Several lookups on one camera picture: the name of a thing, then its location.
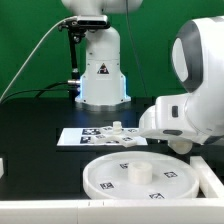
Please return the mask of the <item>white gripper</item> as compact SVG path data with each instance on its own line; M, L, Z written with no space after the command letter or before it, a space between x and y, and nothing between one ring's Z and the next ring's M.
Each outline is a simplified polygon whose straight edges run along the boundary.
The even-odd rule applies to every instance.
M160 96L139 120L140 135L145 138L186 141L201 145L214 142L206 127L208 103L199 94Z

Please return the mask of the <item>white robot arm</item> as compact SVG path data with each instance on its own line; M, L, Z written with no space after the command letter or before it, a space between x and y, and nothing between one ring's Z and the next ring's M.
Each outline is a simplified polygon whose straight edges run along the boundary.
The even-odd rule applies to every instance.
M116 108L130 101L120 71L120 36L109 13L128 13L143 0L61 0L83 28L86 70L75 101L91 109ZM144 138L211 144L224 137L224 16L186 22L175 37L171 62L184 94L160 96L140 118Z

